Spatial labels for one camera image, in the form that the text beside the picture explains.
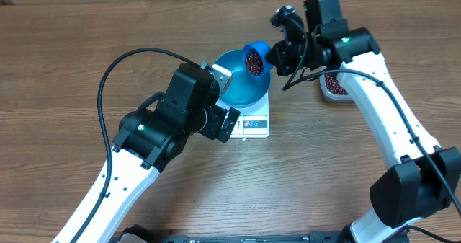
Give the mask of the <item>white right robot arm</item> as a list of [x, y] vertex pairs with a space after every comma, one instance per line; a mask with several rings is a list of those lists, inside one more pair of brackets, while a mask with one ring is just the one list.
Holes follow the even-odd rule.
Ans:
[[279, 8], [270, 21], [284, 38], [266, 55], [286, 87], [330, 74], [350, 95], [374, 135], [385, 174], [370, 188], [371, 208], [323, 242], [407, 242], [416, 222], [459, 207], [460, 152], [443, 149], [394, 84], [380, 46], [364, 27], [350, 29], [339, 0], [306, 0], [299, 14]]

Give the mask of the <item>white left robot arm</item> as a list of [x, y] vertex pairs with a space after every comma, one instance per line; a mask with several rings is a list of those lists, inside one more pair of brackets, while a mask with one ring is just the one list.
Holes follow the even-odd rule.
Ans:
[[217, 64], [181, 64], [166, 92], [152, 95], [120, 121], [110, 159], [54, 242], [108, 242], [190, 136], [227, 142], [240, 112], [216, 102], [232, 78]]

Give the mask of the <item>blue plastic scoop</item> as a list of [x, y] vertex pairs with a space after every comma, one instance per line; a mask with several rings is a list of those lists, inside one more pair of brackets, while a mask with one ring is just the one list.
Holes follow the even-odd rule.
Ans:
[[269, 51], [270, 46], [264, 41], [247, 43], [242, 50], [242, 60], [246, 70], [257, 77], [269, 74], [273, 67], [265, 58]]

